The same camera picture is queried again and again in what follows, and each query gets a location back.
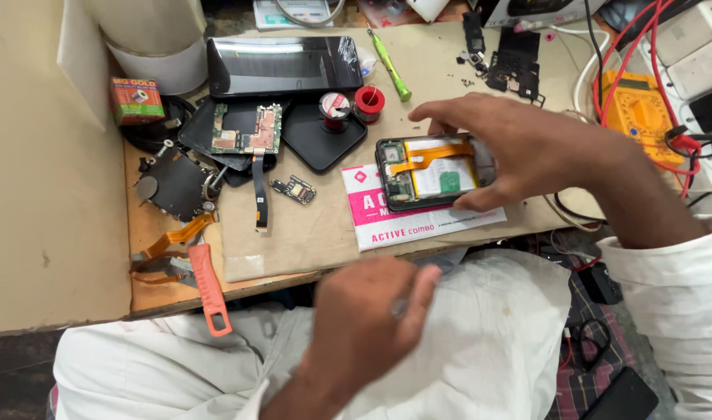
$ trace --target green screwdriver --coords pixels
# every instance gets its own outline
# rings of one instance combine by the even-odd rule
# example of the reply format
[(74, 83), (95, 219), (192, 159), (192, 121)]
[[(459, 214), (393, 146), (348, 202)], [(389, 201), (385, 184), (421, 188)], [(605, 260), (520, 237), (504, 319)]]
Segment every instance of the green screwdriver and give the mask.
[(407, 87), (405, 87), (405, 83), (400, 78), (400, 75), (398, 75), (398, 71), (395, 70), (395, 65), (392, 64), (392, 60), (389, 59), (387, 48), (384, 47), (382, 40), (379, 39), (377, 34), (371, 30), (371, 25), (369, 23), (366, 24), (366, 28), (366, 31), (369, 33), (369, 35), (371, 35), (371, 40), (374, 41), (374, 49), (377, 50), (379, 58), (382, 60), (382, 63), (384, 63), (384, 66), (387, 68), (389, 75), (392, 77), (392, 83), (395, 84), (395, 89), (398, 90), (398, 94), (400, 95), (400, 101), (410, 101), (410, 97), (413, 95), (413, 92), (408, 91)]

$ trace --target white shirt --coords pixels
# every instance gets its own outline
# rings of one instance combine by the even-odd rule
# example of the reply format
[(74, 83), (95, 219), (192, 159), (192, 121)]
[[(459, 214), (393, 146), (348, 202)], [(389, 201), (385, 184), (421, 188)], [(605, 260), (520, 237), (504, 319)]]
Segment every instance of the white shirt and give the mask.
[[(698, 217), (712, 231), (712, 217)], [(712, 418), (712, 233), (655, 250), (598, 244), (679, 402)], [(535, 255), (471, 255), (438, 287), (417, 349), (342, 419), (544, 418), (555, 396), (570, 272)], [(308, 345), (313, 311), (230, 312), (215, 339), (196, 315), (74, 328), (60, 342), (56, 417), (257, 419)]]

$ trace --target yellow multimeter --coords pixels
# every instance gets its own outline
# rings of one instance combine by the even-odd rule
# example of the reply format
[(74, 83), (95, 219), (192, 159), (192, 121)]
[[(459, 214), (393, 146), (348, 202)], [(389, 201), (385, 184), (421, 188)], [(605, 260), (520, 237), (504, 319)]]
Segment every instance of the yellow multimeter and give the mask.
[[(602, 75), (603, 98), (610, 94), (616, 75), (614, 70)], [(654, 76), (623, 72), (605, 121), (607, 127), (638, 142), (655, 161), (670, 167), (678, 167), (685, 161), (665, 143), (665, 135), (672, 129), (672, 122)]]

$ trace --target cardboard mat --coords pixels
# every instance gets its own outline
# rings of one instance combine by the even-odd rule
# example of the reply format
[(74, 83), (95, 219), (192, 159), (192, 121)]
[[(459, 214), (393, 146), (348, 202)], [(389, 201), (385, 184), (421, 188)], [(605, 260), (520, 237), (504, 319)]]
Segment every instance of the cardboard mat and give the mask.
[[(585, 24), (575, 24), (578, 28)], [(499, 43), (499, 31), (483, 31), (490, 56)], [(491, 91), (475, 77), (469, 65), (458, 65), (455, 57), (464, 49), (462, 23), (406, 24), (378, 30), (395, 64), (395, 68), (413, 91), (413, 98), (401, 103), (387, 71), (378, 63), (373, 79), (386, 98), (380, 120), (369, 127), (361, 144), (325, 174), (314, 174), (288, 147), (278, 154), (278, 165), (266, 173), (266, 182), (287, 182), (291, 175), (317, 189), (317, 196), (306, 206), (267, 189), (268, 232), (255, 232), (256, 203), (252, 182), (238, 187), (225, 186), (220, 195), (220, 227), (223, 244), (224, 279), (227, 282), (268, 277), (284, 273), (301, 273), (320, 268), (337, 267), (356, 259), (376, 254), (403, 255), (421, 250), (479, 243), (525, 233), (542, 232), (567, 226), (542, 197), (504, 208), (508, 221), (480, 226), (434, 238), (401, 243), (359, 253), (340, 168), (374, 163), (374, 148), (381, 138), (424, 135), (428, 121), (410, 122), (407, 114), (423, 102), (463, 96), (468, 92), (487, 92), (510, 98), (515, 93)], [(246, 33), (246, 36), (292, 37), (349, 35), (357, 46), (374, 54), (371, 38), (365, 29), (334, 28), (327, 30), (292, 30), (268, 33)], [(572, 91), (579, 72), (591, 57), (593, 48), (585, 37), (556, 37), (540, 43), (540, 87), (547, 96), (545, 109), (572, 109)], [(462, 79), (475, 85), (465, 87)], [(564, 191), (561, 199), (567, 206), (593, 217), (602, 213), (594, 198), (583, 190)]]

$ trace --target circuit board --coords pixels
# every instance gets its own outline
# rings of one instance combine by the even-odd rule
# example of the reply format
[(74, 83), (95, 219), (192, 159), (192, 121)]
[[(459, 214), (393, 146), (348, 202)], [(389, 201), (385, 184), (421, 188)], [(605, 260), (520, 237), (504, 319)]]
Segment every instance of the circuit board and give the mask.
[(278, 153), (280, 147), (280, 105), (257, 107), (254, 134), (241, 134), (239, 130), (224, 130), (226, 104), (217, 104), (213, 113), (213, 140), (211, 153)]
[(387, 172), (387, 182), (385, 182), (387, 195), (395, 201), (413, 201), (416, 199), (413, 191), (413, 180), (410, 172), (390, 173), (389, 165), (403, 164), (407, 162), (405, 154), (405, 144), (403, 140), (388, 140), (380, 143), (382, 156), (384, 157), (384, 168)]
[(291, 176), (291, 180), (288, 184), (284, 184), (277, 179), (273, 179), (268, 182), (268, 185), (273, 187), (273, 189), (277, 192), (290, 196), (292, 199), (301, 204), (307, 204), (312, 201), (314, 195), (317, 194), (317, 190), (314, 189), (313, 186), (297, 177), (294, 177), (293, 175)]

